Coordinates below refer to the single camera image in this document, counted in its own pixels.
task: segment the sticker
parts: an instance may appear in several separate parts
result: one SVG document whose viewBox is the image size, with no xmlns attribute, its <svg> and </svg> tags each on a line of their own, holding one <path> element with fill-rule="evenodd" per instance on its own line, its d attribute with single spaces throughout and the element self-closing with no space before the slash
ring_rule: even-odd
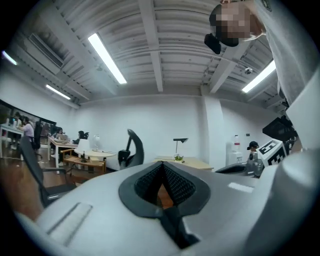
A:
<svg viewBox="0 0 320 256">
<path fill-rule="evenodd" d="M 264 154 L 268 153 L 270 150 L 272 150 L 276 145 L 278 145 L 278 142 L 275 140 L 271 140 L 268 144 L 259 148 L 259 151 L 262 155 L 264 155 Z"/>
<path fill-rule="evenodd" d="M 239 190 L 239 191 L 247 192 L 247 193 L 252 193 L 252 191 L 254 190 L 254 188 L 251 186 L 245 186 L 245 185 L 241 185 L 241 184 L 234 183 L 234 182 L 231 182 L 228 185 L 228 187 L 231 189 L 234 189 L 234 190 Z"/>
<path fill-rule="evenodd" d="M 284 148 L 281 147 L 272 157 L 268 159 L 270 166 L 279 164 L 286 157 Z"/>
</svg>

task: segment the air vent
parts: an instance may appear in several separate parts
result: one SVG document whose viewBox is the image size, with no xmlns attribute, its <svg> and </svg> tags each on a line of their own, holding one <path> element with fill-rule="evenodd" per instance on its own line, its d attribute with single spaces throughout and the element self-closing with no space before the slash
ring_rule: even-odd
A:
<svg viewBox="0 0 320 256">
<path fill-rule="evenodd" d="M 53 63 L 55 63 L 59 68 L 64 64 L 63 60 L 59 58 L 49 46 L 45 44 L 44 41 L 40 39 L 36 34 L 31 34 L 29 40 L 43 53 L 45 54 Z"/>
</svg>

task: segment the black camera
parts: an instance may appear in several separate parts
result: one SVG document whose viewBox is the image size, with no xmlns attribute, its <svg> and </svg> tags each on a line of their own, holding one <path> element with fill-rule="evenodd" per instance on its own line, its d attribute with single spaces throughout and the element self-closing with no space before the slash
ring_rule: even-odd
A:
<svg viewBox="0 0 320 256">
<path fill-rule="evenodd" d="M 215 54 L 221 53 L 221 44 L 218 39 L 214 37 L 212 33 L 206 34 L 204 37 L 204 43 L 208 46 Z"/>
</svg>

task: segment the wall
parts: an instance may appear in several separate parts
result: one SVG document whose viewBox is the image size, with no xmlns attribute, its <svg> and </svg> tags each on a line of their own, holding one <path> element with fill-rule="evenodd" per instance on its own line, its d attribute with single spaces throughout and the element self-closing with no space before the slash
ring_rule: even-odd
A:
<svg viewBox="0 0 320 256">
<path fill-rule="evenodd" d="M 99 134 L 103 149 L 118 152 L 127 146 L 132 129 L 144 147 L 144 162 L 156 156 L 173 156 L 173 138 L 189 138 L 178 142 L 178 153 L 200 158 L 201 98 L 181 96 L 137 96 L 83 104 L 77 110 L 77 131 Z"/>
<path fill-rule="evenodd" d="M 0 99 L 30 114 L 56 122 L 67 133 L 72 131 L 73 108 L 37 90 L 9 71 L 0 74 Z"/>
<path fill-rule="evenodd" d="M 226 152 L 232 150 L 234 136 L 239 135 L 240 152 L 246 161 L 250 153 L 247 147 L 251 141 L 256 141 L 261 146 L 271 139 L 262 133 L 262 129 L 278 115 L 268 109 L 241 102 L 221 100 L 221 106 Z"/>
<path fill-rule="evenodd" d="M 215 170 L 226 166 L 226 144 L 224 131 L 224 116 L 221 102 L 214 94 L 202 96 L 205 133 L 203 140 L 205 151 L 208 152 L 205 160 Z"/>
</svg>

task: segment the ceiling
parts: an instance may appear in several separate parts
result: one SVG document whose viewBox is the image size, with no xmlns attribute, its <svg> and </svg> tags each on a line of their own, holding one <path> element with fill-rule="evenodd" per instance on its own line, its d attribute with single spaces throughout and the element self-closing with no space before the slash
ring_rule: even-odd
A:
<svg viewBox="0 0 320 256">
<path fill-rule="evenodd" d="M 110 97 L 211 93 L 282 111 L 277 74 L 244 95 L 273 59 L 265 36 L 215 55 L 205 44 L 209 15 L 219 0 L 43 0 L 12 41 L 26 73 L 41 76 L 76 104 Z M 98 33 L 127 80 L 118 84 L 88 41 Z M 28 50 L 37 35 L 61 60 L 51 72 Z M 252 68 L 245 74 L 245 68 Z"/>
</svg>

